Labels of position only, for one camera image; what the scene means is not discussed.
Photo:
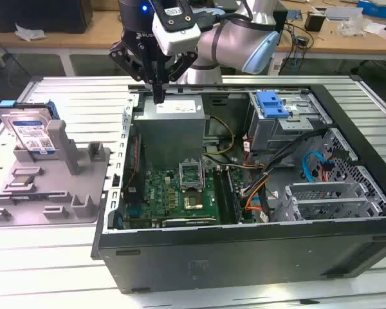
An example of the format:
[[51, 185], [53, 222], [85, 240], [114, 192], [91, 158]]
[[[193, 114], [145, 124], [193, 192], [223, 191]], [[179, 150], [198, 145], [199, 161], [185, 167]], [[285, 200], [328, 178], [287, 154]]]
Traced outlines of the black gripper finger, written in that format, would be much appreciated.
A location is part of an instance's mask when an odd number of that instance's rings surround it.
[[165, 84], [176, 82], [196, 61], [196, 53], [182, 53], [181, 56], [160, 57], [160, 103], [165, 99]]
[[117, 42], [109, 51], [109, 57], [135, 81], [143, 81], [151, 88], [154, 103], [160, 102], [160, 84], [154, 70], [149, 49], [144, 42], [137, 42], [131, 51], [123, 41]]

